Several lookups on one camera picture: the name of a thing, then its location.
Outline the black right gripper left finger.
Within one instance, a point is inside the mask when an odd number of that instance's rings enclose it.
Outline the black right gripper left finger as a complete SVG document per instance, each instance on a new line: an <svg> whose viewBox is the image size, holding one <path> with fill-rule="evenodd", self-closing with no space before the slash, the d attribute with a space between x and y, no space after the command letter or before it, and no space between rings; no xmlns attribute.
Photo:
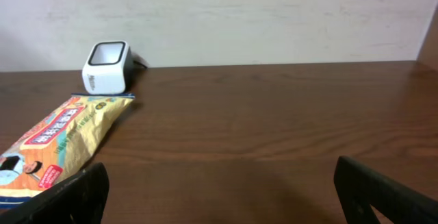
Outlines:
<svg viewBox="0 0 438 224"><path fill-rule="evenodd" d="M100 223L110 187L96 163L1 214L8 223Z"/></svg>

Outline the yellow snack chip bag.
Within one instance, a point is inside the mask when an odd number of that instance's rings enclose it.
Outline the yellow snack chip bag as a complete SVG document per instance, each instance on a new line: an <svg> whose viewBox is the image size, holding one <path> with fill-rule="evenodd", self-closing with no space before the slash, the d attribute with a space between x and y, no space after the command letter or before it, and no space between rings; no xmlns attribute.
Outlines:
<svg viewBox="0 0 438 224"><path fill-rule="evenodd" d="M134 94L73 94L1 154L1 207L13 208L77 173Z"/></svg>

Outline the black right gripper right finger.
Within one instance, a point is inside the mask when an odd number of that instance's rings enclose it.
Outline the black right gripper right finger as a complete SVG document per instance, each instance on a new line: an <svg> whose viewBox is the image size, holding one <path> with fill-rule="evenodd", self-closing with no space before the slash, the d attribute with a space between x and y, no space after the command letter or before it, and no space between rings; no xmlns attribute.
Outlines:
<svg viewBox="0 0 438 224"><path fill-rule="evenodd" d="M352 158L338 158L333 181L349 224L379 224L373 209L392 223L437 223L437 201Z"/></svg>

